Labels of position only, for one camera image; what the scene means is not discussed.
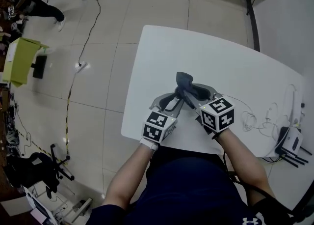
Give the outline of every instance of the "desk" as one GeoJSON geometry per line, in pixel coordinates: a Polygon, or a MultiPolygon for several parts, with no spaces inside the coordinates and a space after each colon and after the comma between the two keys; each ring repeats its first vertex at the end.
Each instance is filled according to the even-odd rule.
{"type": "MultiPolygon", "coordinates": [[[[191,74],[194,83],[212,86],[222,94],[244,101],[253,110],[258,124],[264,121],[266,111],[273,102],[278,104],[280,112],[290,115],[292,92],[286,93],[283,107],[289,84],[294,84],[302,93],[303,77],[264,54],[210,35],[145,26],[129,85],[121,130],[123,136],[141,139],[142,123],[149,106],[156,97],[174,91],[177,71],[191,74]]],[[[235,123],[231,130],[256,156],[265,156],[274,147],[275,141],[262,136],[257,129],[244,132],[240,115],[248,109],[239,101],[233,102],[235,123]]],[[[196,116],[192,109],[184,105],[177,128],[162,145],[221,154],[222,148],[195,121],[196,116]]]]}

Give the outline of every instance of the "navy shirt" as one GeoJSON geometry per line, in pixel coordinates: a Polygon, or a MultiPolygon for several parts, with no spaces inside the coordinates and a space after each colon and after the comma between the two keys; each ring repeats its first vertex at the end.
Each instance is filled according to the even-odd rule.
{"type": "Polygon", "coordinates": [[[154,171],[131,211],[104,205],[92,211],[87,224],[261,225],[262,221],[217,165],[199,158],[181,158],[154,171]]]}

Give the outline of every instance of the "chair leg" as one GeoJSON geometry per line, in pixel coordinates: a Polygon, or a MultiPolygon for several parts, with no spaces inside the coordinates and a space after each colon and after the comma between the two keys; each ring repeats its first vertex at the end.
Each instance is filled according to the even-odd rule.
{"type": "Polygon", "coordinates": [[[68,178],[69,180],[74,180],[74,176],[73,175],[71,175],[71,176],[69,176],[62,168],[58,168],[58,171],[60,172],[60,173],[62,173],[66,178],[68,178]]]}

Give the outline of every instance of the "sneaker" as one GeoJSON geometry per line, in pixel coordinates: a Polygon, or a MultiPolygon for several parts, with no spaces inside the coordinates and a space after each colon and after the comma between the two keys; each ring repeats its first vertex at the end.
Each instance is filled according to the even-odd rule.
{"type": "Polygon", "coordinates": [[[58,24],[59,24],[58,31],[61,31],[63,29],[63,27],[64,27],[64,24],[65,24],[65,17],[64,17],[63,21],[62,22],[58,22],[58,24]]]}

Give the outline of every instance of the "green box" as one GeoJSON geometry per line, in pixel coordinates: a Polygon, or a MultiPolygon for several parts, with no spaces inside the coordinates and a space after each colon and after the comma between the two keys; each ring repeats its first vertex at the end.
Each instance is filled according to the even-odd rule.
{"type": "Polygon", "coordinates": [[[27,76],[33,59],[40,48],[48,48],[39,41],[18,38],[9,45],[2,79],[15,87],[27,84],[27,76]]]}

